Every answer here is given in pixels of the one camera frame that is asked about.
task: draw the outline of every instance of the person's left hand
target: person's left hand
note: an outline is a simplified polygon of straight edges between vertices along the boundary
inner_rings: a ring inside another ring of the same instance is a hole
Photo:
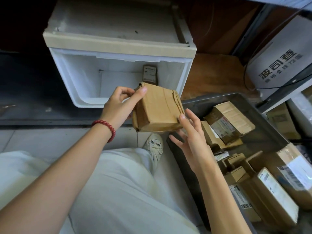
[[[105,104],[99,119],[108,122],[117,130],[129,117],[137,102],[144,97],[146,91],[146,87],[134,91],[130,88],[118,86]]]

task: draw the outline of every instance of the forearm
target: forearm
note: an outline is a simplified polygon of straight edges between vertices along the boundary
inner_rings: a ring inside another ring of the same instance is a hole
[[[58,233],[110,137],[111,131],[106,126],[93,126],[0,211],[0,232]]]
[[[251,234],[217,163],[206,159],[201,167],[197,178],[212,233]]]

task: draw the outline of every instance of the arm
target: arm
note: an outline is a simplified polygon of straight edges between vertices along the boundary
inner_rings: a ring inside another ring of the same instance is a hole
[[[196,174],[212,233],[251,234],[232,193],[213,157],[211,149],[206,145],[204,133],[198,117],[189,109],[185,112],[191,121],[180,115],[180,122],[187,132],[187,136],[181,130],[178,134],[184,143],[170,135],[170,139],[179,146]]]
[[[100,119],[109,122],[117,130],[145,93],[146,87],[137,92],[117,87],[105,104]],[[111,131],[107,126],[94,125],[0,211],[0,233],[59,233],[110,137]]]

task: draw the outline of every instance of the bracelet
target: bracelet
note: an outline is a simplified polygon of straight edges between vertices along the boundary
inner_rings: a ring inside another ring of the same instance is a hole
[[[111,141],[115,138],[115,135],[116,135],[116,131],[115,131],[115,129],[113,128],[113,126],[110,125],[110,124],[109,124],[108,122],[106,122],[106,121],[103,121],[103,120],[95,120],[94,122],[92,122],[91,127],[94,126],[94,125],[97,124],[97,123],[101,123],[101,124],[107,126],[107,127],[111,130],[112,136],[111,136],[111,138],[107,141],[107,143],[111,142]]]

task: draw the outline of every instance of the storage bin lid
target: storage bin lid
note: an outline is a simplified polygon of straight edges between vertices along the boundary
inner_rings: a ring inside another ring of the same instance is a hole
[[[177,6],[165,0],[59,0],[43,33],[48,47],[194,58]]]

